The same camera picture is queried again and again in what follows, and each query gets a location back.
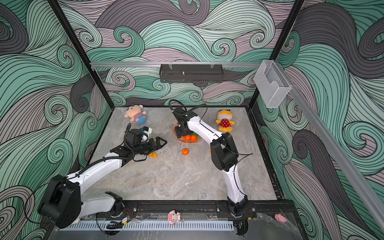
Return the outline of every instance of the swirl patterned wall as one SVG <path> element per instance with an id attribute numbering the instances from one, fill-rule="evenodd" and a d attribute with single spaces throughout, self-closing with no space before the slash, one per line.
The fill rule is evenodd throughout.
<path id="1" fill-rule="evenodd" d="M 42 239 L 24 203 L 84 167 L 110 108 L 46 0 L 0 1 L 0 238 Z M 27 202 L 36 222 L 45 188 Z"/>
<path id="2" fill-rule="evenodd" d="M 294 0 L 59 0 L 91 61 L 269 59 Z M 256 69 L 223 83 L 161 83 L 158 68 L 100 68 L 116 106 L 248 105 Z"/>
<path id="3" fill-rule="evenodd" d="M 384 200 L 384 1 L 326 0 L 300 11 L 278 61 Z M 259 97 L 257 123 L 309 239 L 384 239 L 289 95 Z"/>

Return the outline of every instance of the black vertical post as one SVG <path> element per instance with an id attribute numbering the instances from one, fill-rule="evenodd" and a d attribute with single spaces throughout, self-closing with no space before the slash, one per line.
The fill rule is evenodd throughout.
<path id="1" fill-rule="evenodd" d="M 289 33 L 291 32 L 291 29 L 293 27 L 293 24 L 296 21 L 297 15 L 299 15 L 300 9 L 304 3 L 304 0 L 296 0 L 292 6 L 291 12 L 288 15 L 287 20 L 285 21 L 283 30 L 281 31 L 281 34 L 276 42 L 276 45 L 272 51 L 272 54 L 269 58 L 269 60 L 276 60 L 284 43 L 285 40 L 288 38 Z M 251 101 L 249 102 L 248 107 L 252 108 L 256 102 L 257 97 L 259 96 L 259 91 L 256 90 L 253 93 L 253 96 L 251 98 Z"/>
<path id="2" fill-rule="evenodd" d="M 67 33 L 68 38 L 71 40 L 75 50 L 77 51 L 77 53 L 79 54 L 79 56 L 81 58 L 81 60 L 83 61 L 83 63 L 87 67 L 89 74 L 91 75 L 91 77 L 95 81 L 97 87 L 100 89 L 101 94 L 104 96 L 104 98 L 107 101 L 110 108 L 113 109 L 114 104 L 112 102 L 111 97 L 109 96 L 107 90 L 105 89 L 105 87 L 104 87 L 99 75 L 97 74 L 97 72 L 91 68 L 91 64 L 90 64 L 91 61 L 89 60 L 87 54 L 85 53 L 83 47 L 81 46 L 80 41 L 76 37 L 76 34 L 74 33 L 74 30 L 72 29 L 68 19 L 65 17 L 64 12 L 61 9 L 59 3 L 57 2 L 57 0 L 47 0 L 47 1 L 48 1 L 49 5 L 51 6 L 53 12 L 55 13 L 57 19 L 59 20 L 60 24 L 62 25 L 64 31 Z"/>

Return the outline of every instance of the bowl of fruit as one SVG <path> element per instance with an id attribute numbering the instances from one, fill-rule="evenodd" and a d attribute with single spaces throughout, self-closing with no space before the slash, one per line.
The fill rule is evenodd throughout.
<path id="1" fill-rule="evenodd" d="M 174 127 L 176 127 L 176 126 L 177 126 L 177 120 L 175 120 L 175 122 L 174 122 Z M 172 131 L 172 134 L 177 138 L 175 128 L 172 128 L 171 131 Z M 179 140 L 180 142 L 184 142 L 184 143 L 197 143 L 201 139 L 202 138 L 195 132 L 192 133 L 191 135 L 186 135 L 186 136 L 182 136 L 181 138 L 177 138 L 177 140 Z"/>

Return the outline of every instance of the yellow toy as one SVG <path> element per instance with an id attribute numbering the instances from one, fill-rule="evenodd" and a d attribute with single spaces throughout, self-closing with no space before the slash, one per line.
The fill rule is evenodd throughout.
<path id="1" fill-rule="evenodd" d="M 235 124 L 235 122 L 231 121 L 233 117 L 233 114 L 231 113 L 231 110 L 220 110 L 217 113 L 217 120 L 216 123 L 220 124 L 218 127 L 219 131 L 222 132 L 230 132 L 232 131 L 233 127 L 231 124 Z"/>

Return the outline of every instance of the pink bear plush toy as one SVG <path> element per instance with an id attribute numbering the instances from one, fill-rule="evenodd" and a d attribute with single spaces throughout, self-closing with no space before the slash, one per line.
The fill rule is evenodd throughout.
<path id="1" fill-rule="evenodd" d="M 145 114 L 147 114 L 147 111 L 141 112 L 141 109 L 143 108 L 143 105 L 133 105 L 130 106 L 127 109 L 127 112 L 125 113 L 124 117 L 130 118 L 131 122 L 136 122 L 137 124 L 141 125 L 145 123 L 147 120 L 147 117 Z"/>

